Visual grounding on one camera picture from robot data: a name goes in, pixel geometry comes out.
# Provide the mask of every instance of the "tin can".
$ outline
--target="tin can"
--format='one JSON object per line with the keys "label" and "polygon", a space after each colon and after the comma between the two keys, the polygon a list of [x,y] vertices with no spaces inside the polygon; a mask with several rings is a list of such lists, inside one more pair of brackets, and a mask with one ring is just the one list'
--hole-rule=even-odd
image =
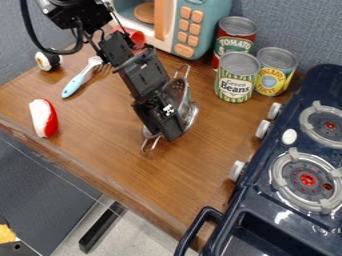
{"label": "tin can", "polygon": [[219,21],[211,66],[216,70],[220,57],[230,51],[250,52],[256,39],[256,24],[244,17],[230,16]]}
{"label": "tin can", "polygon": [[266,47],[258,51],[257,58],[261,69],[255,91],[267,96],[285,92],[298,65],[296,57],[287,50]]}
{"label": "tin can", "polygon": [[232,103],[247,101],[252,97],[259,70],[259,61],[249,53],[226,53],[220,58],[216,74],[216,95]]}

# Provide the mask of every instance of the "black toy stove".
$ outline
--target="black toy stove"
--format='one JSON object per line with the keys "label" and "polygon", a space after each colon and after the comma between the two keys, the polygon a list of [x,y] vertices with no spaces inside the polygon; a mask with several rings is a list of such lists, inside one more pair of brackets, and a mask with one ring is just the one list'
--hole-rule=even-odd
{"label": "black toy stove", "polygon": [[342,256],[342,67],[320,65],[285,105],[274,104],[250,163],[237,161],[225,214],[205,207],[175,255],[205,221],[218,226],[203,256]]}

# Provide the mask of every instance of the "gray wall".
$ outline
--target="gray wall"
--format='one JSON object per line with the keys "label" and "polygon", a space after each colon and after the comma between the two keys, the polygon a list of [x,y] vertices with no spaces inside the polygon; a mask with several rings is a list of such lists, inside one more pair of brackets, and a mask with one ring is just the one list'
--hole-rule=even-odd
{"label": "gray wall", "polygon": [[288,49],[302,71],[321,63],[342,64],[341,0],[233,0],[230,14],[256,22],[255,50]]}
{"label": "gray wall", "polygon": [[[63,49],[73,38],[58,29],[38,9],[35,0],[27,0],[38,38],[44,46]],[[19,0],[1,1],[0,8],[0,85],[35,66],[37,48],[26,33]]]}

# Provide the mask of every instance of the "wooden countertop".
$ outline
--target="wooden countertop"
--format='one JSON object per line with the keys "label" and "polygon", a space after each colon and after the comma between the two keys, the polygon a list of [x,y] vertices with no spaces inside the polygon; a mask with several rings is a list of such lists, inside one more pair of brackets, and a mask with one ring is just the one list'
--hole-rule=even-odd
{"label": "wooden countertop", "polygon": [[[257,126],[274,101],[284,102],[291,93],[277,98],[254,93],[245,103],[226,103],[214,93],[209,63],[159,52],[170,76],[184,62],[192,65],[189,82],[200,113],[186,135],[172,143],[161,140],[155,151],[143,155],[142,123],[130,107],[133,99],[110,68],[70,99],[61,99],[64,86],[93,55],[86,46],[64,56],[62,68],[54,72],[36,67],[0,86],[0,127],[177,239],[202,207],[225,211],[234,188],[230,167],[257,150]],[[33,132],[28,104],[37,98],[51,101],[59,115],[59,134],[49,140]],[[204,229],[198,241],[209,232]]]}

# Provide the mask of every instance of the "small strainer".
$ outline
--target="small strainer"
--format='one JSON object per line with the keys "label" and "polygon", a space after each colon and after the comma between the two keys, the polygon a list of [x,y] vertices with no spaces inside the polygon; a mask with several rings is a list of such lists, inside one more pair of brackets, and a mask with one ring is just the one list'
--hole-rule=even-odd
{"label": "small strainer", "polygon": [[[184,77],[179,77],[179,72],[187,68]],[[179,116],[184,124],[184,133],[193,125],[196,116],[199,112],[199,107],[196,103],[192,102],[192,94],[189,82],[187,80],[190,73],[191,66],[188,64],[182,65],[175,73],[174,78],[165,84],[162,88],[162,93],[168,96],[168,103],[173,109],[177,109]],[[154,140],[150,150],[153,150],[162,134],[152,135],[146,127],[143,129],[145,141],[141,147],[142,152],[146,152],[145,147],[148,140]]]}

